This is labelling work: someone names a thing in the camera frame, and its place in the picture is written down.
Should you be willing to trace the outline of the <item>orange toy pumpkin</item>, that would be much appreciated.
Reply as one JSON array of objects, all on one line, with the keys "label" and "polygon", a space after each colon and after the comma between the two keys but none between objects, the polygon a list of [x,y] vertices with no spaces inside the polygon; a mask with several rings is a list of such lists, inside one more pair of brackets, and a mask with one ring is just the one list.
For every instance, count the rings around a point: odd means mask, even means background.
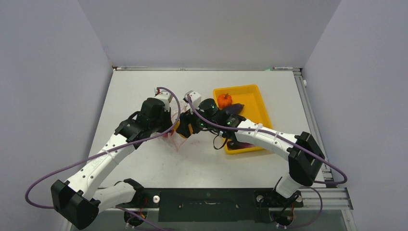
[{"label": "orange toy pumpkin", "polygon": [[224,109],[225,107],[232,105],[233,100],[228,93],[224,93],[218,96],[217,103],[220,109]]}]

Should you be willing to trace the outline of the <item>clear zip top bag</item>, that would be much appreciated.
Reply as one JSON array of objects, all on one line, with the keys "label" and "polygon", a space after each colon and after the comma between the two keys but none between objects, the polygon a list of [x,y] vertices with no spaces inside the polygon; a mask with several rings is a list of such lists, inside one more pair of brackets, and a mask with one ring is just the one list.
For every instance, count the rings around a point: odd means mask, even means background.
[{"label": "clear zip top bag", "polygon": [[[173,100],[170,103],[170,108],[171,108],[170,119],[172,123],[176,121],[176,118],[179,112],[184,113],[189,109],[189,106],[183,100],[180,100],[179,104],[180,104],[180,110],[178,109],[178,106],[175,100]],[[167,147],[174,149],[176,152],[180,151],[182,145],[187,141],[186,138],[183,138],[181,135],[176,133],[176,129],[178,125],[179,125],[179,121],[172,128],[171,132],[159,138],[161,143],[164,143]]]}]

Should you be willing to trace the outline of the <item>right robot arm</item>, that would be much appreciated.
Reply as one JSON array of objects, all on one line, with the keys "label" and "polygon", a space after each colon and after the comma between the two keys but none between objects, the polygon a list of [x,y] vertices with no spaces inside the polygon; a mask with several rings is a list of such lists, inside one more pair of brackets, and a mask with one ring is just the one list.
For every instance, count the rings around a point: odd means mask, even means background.
[{"label": "right robot arm", "polygon": [[286,205],[299,188],[312,186],[325,163],[320,147],[307,132],[296,135],[275,131],[241,115],[226,113],[211,98],[194,100],[187,94],[184,101],[190,109],[180,115],[176,130],[184,138],[209,131],[227,141],[272,151],[288,162],[288,173],[280,178],[272,192],[272,200],[278,206]]}]

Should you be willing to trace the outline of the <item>yellow toy bell pepper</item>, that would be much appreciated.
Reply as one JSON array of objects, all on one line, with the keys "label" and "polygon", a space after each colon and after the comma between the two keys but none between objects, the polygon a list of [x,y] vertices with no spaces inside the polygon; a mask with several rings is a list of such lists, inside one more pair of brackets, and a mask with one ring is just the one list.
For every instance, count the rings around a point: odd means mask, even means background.
[{"label": "yellow toy bell pepper", "polygon": [[193,134],[191,124],[187,120],[179,120],[174,126],[174,131],[184,139],[188,139]]}]

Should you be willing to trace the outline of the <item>yellow plastic tray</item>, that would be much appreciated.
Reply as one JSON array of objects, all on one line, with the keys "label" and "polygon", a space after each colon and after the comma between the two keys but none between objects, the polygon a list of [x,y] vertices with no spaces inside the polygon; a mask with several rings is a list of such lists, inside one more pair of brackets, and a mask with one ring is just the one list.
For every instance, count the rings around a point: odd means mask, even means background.
[{"label": "yellow plastic tray", "polygon": [[214,89],[213,98],[217,101],[220,95],[226,93],[231,96],[233,103],[244,105],[243,110],[240,112],[241,116],[250,119],[256,124],[261,123],[264,127],[273,128],[267,108],[257,85]]}]

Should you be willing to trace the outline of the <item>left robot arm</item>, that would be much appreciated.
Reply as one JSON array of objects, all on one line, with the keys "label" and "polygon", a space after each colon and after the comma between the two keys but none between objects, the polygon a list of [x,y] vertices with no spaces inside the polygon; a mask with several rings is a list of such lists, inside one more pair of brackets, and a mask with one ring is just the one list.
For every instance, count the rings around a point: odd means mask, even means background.
[{"label": "left robot arm", "polygon": [[140,111],[134,112],[115,129],[101,156],[94,156],[80,171],[66,181],[57,180],[51,186],[54,210],[82,230],[106,209],[123,203],[137,207],[143,202],[142,188],[136,181],[125,179],[100,189],[105,178],[152,134],[168,131],[172,126],[170,102],[172,96],[146,99]]}]

